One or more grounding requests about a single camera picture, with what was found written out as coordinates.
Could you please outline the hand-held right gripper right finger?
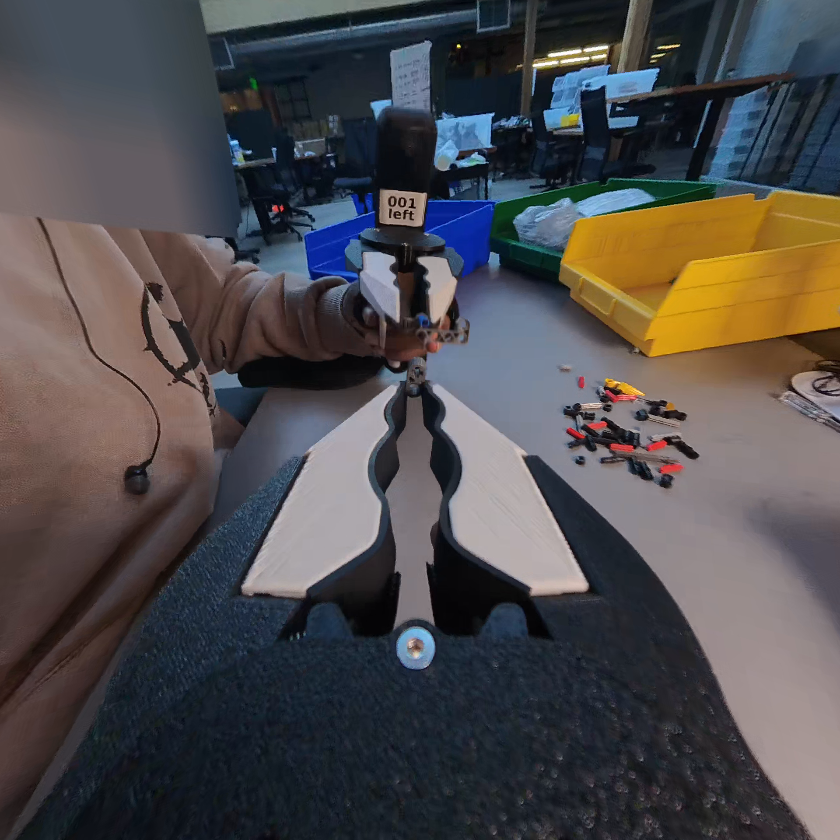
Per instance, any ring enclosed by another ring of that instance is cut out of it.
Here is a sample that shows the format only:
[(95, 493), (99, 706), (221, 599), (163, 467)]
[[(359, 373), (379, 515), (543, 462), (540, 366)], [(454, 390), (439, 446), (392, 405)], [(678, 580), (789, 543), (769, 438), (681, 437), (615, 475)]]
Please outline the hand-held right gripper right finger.
[(525, 634), (546, 636), (539, 599), (587, 595), (589, 582), (529, 455), (441, 385), (425, 384), (430, 468), (442, 492), (427, 578), (434, 623), (478, 635), (514, 605)]

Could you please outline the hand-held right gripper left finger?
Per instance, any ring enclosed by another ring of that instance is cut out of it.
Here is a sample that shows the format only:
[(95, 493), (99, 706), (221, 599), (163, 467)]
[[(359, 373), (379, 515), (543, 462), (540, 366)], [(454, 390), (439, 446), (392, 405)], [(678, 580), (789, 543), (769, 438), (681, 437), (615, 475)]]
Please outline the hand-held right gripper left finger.
[(241, 593), (294, 601), (296, 632), (320, 604), (355, 635), (389, 634), (400, 575), (386, 491), (400, 468), (403, 386), (391, 385), (319, 440), (261, 538)]

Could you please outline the grey toy brick assembly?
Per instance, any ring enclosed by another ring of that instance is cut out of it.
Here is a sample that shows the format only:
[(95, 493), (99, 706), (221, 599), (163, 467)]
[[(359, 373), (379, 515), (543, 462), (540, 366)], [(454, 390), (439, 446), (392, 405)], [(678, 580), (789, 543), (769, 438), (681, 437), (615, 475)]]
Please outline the grey toy brick assembly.
[(415, 356), (425, 357), (448, 344), (466, 344), (469, 329), (469, 320), (463, 317), (452, 320), (446, 316), (440, 322), (430, 322), (426, 316), (407, 319), (386, 332), (385, 354), (399, 361)]

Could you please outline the grey desk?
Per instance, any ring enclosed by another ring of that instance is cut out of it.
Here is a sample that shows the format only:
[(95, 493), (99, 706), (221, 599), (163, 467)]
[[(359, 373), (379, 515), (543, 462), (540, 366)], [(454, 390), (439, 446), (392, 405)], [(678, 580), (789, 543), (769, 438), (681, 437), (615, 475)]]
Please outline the grey desk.
[(477, 346), (433, 370), (558, 467), (550, 501), (594, 595), (546, 637), (278, 643), (231, 672), (219, 771), (236, 838), (838, 838), (838, 442), (772, 404), (796, 347), (643, 375), (686, 397), (701, 457), (675, 489), (561, 454), (564, 294), (468, 280)]

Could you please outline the person's left hand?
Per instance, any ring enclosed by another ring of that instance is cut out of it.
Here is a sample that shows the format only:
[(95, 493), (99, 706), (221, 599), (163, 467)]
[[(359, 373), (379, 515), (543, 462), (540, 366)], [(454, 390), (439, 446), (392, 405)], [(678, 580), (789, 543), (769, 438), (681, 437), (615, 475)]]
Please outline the person's left hand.
[(382, 358), (390, 369), (400, 369), (414, 358), (426, 358), (430, 352), (417, 336), (408, 332), (385, 328), (383, 333), (379, 314), (362, 297), (357, 283), (351, 284), (344, 293), (342, 312), (368, 348)]

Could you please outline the blue plastic bin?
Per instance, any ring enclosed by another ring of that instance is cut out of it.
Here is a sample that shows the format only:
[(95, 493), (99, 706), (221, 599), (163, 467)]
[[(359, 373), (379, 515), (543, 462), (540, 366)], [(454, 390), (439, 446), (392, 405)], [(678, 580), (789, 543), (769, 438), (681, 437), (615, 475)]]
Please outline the blue plastic bin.
[[(492, 201), (432, 201), (428, 205), (426, 230), (441, 236), (464, 260), (465, 276), (489, 261), (494, 209)], [(373, 213), (366, 213), (306, 234), (309, 277), (353, 281), (353, 272), (346, 269), (345, 249), (364, 229), (372, 227), (374, 220)]]

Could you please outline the white flip chart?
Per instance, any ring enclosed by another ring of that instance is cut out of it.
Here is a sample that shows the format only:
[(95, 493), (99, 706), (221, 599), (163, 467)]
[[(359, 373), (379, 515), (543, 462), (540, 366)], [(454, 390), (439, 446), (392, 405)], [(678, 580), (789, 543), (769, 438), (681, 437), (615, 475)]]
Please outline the white flip chart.
[(431, 113), (430, 56), (428, 39), (390, 53), (392, 107)]

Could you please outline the clear plastic bags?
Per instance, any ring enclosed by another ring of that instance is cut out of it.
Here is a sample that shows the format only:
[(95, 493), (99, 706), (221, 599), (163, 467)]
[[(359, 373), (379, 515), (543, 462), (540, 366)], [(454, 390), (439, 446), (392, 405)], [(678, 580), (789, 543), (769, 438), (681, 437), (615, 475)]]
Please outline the clear plastic bags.
[(579, 202), (564, 197), (547, 206), (527, 207), (513, 218), (512, 224), (519, 242), (561, 252), (578, 221), (635, 209), (654, 200), (651, 193), (636, 187), (600, 192)]

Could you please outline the pile of small toy bricks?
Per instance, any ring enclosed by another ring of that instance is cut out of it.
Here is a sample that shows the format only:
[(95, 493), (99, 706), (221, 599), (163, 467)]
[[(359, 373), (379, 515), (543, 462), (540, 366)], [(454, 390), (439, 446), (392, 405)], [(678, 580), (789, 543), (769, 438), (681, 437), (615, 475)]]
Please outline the pile of small toy bricks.
[(624, 467), (631, 476), (670, 489), (700, 453), (686, 438), (688, 416), (668, 399), (643, 392), (628, 381), (606, 377), (593, 394), (561, 407), (565, 446), (574, 462)]

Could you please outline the blue-grey chair seat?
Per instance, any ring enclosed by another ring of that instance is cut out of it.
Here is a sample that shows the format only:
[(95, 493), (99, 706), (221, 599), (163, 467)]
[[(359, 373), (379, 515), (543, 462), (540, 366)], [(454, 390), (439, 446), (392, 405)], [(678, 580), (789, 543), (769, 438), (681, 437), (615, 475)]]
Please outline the blue-grey chair seat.
[(233, 417), (242, 427), (247, 427), (267, 391), (264, 387), (226, 387), (216, 389), (215, 396), (221, 410)]

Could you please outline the black office chair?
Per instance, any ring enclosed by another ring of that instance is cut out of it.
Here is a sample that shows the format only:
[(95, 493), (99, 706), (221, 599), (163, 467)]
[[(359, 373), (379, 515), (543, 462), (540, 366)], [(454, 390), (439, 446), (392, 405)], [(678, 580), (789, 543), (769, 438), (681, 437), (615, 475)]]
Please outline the black office chair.
[(575, 182), (605, 184), (609, 179), (630, 179), (656, 173), (655, 164), (640, 160), (644, 142), (655, 133), (642, 125), (610, 129), (606, 115), (606, 93), (602, 87), (581, 90), (583, 150)]

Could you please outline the wooden pillar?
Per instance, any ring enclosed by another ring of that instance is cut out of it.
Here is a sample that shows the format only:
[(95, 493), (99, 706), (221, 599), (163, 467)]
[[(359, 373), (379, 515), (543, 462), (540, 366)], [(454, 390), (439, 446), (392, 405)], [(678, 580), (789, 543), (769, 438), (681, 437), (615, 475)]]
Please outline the wooden pillar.
[(636, 71), (642, 66), (654, 5), (655, 2), (651, 0), (628, 2), (623, 39), (616, 64), (617, 74)]

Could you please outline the yellow plastic bin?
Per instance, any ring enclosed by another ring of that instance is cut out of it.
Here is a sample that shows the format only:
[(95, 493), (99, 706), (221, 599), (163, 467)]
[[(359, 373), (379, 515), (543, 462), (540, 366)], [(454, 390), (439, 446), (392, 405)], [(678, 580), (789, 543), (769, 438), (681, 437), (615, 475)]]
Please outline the yellow plastic bin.
[(777, 190), (582, 219), (559, 280), (648, 358), (837, 329), (839, 198)]

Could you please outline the person's beige sweatshirt torso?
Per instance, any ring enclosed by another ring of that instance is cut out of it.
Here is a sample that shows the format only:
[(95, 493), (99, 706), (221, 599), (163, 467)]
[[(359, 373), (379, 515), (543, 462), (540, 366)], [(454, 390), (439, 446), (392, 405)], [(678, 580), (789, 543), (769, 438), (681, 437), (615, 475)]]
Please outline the person's beige sweatshirt torso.
[(214, 502), (190, 236), (2, 214), (2, 836)]

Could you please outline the wooden background table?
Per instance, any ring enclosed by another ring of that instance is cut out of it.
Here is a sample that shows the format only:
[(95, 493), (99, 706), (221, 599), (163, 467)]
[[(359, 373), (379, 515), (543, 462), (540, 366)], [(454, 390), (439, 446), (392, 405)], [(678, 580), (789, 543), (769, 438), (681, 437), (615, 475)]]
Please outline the wooden background table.
[(794, 77), (793, 73), (785, 72), (693, 86), (658, 88), (645, 93), (622, 94), (607, 98), (605, 103), (611, 117), (637, 117), (647, 122), (661, 117), (676, 118), (687, 109), (701, 108), (705, 117), (701, 120), (699, 134), (694, 142), (685, 175), (688, 182), (697, 182), (703, 171), (725, 104), (732, 99), (749, 95), (763, 88), (778, 87)]

